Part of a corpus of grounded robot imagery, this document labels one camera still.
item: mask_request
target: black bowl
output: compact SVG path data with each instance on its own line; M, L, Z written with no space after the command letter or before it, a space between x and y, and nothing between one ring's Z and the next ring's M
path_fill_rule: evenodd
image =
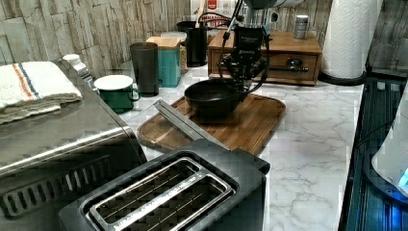
M228 79L198 82L189 86L184 95L195 114L205 117L228 116L241 100L238 89Z

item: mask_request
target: wooden drawer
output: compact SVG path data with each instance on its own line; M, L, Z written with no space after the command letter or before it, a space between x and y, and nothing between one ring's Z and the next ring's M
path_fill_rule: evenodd
M308 44L301 46L298 40L292 39L292 33L282 33L276 36L275 40L270 42L269 58L271 66L287 66L288 59L299 59L302 61L302 67L308 68L305 72L289 71L289 70L270 70L268 73L267 83L281 83L281 84L293 84L293 85L308 85L313 86L316 84L319 76L319 67L321 63L321 49L313 35L309 35ZM219 77L217 63L220 57L220 44L222 43L222 32L218 34L211 44L209 45L209 61L208 61L208 74L211 78ZM224 53L232 51L232 40L228 39ZM262 50L264 57L267 55L267 51L264 48ZM230 77L229 72L223 68L222 74L225 77Z

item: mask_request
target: striped kitchen towel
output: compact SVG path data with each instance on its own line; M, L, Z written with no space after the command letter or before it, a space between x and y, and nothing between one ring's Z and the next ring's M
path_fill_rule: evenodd
M82 94L51 62L0 66L0 124L61 109Z

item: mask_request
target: paper towel roll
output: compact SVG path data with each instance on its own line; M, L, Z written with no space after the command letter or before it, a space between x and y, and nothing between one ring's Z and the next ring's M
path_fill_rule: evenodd
M321 71L332 77L355 79L365 64L383 0L333 0Z

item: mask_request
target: white marble surface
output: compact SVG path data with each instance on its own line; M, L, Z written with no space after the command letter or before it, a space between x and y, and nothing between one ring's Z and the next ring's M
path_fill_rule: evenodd
M157 113L152 106L157 99L171 104L188 86L205 79L206 66L193 68L176 89L160 89L158 96L143 98L132 112L120 116L137 133ZM256 91L287 107L260 155L271 165L264 230L338 229L362 89L318 82L315 87L265 84ZM164 153L143 149L147 160Z

